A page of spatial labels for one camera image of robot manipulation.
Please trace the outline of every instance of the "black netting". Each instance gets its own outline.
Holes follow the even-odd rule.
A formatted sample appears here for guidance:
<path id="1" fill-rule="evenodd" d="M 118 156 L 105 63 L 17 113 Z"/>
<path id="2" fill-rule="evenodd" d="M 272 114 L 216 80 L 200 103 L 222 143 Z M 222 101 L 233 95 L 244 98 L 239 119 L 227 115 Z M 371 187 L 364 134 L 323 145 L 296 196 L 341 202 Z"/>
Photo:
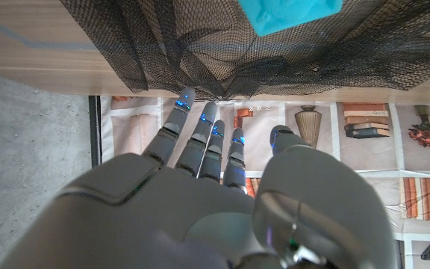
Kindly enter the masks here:
<path id="1" fill-rule="evenodd" d="M 408 90 L 430 78 L 430 0 L 345 0 L 336 15 L 265 37 L 233 0 L 61 1 L 134 93 Z"/>

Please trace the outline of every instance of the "blue object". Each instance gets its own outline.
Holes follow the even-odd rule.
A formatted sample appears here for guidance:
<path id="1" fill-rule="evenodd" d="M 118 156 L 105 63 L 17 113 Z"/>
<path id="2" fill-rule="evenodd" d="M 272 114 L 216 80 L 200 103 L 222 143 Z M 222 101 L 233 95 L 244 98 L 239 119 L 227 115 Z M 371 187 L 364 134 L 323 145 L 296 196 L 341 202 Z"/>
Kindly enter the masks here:
<path id="1" fill-rule="evenodd" d="M 238 0 L 258 36 L 341 11 L 343 0 Z"/>

